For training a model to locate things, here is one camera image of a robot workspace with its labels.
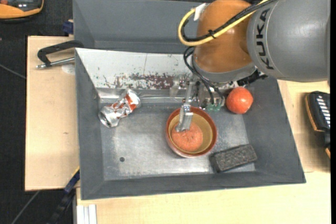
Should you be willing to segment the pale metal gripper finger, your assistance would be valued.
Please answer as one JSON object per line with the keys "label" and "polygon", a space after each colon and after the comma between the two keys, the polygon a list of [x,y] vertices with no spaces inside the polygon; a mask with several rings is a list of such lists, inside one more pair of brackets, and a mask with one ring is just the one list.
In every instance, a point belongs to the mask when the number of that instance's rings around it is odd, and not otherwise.
{"label": "pale metal gripper finger", "polygon": [[178,121],[177,126],[175,127],[175,130],[177,132],[181,132],[186,129],[186,113],[187,113],[187,106],[182,105],[180,108],[179,117],[178,117],[179,121]]}
{"label": "pale metal gripper finger", "polygon": [[189,130],[192,122],[193,112],[190,105],[183,106],[183,129]]}

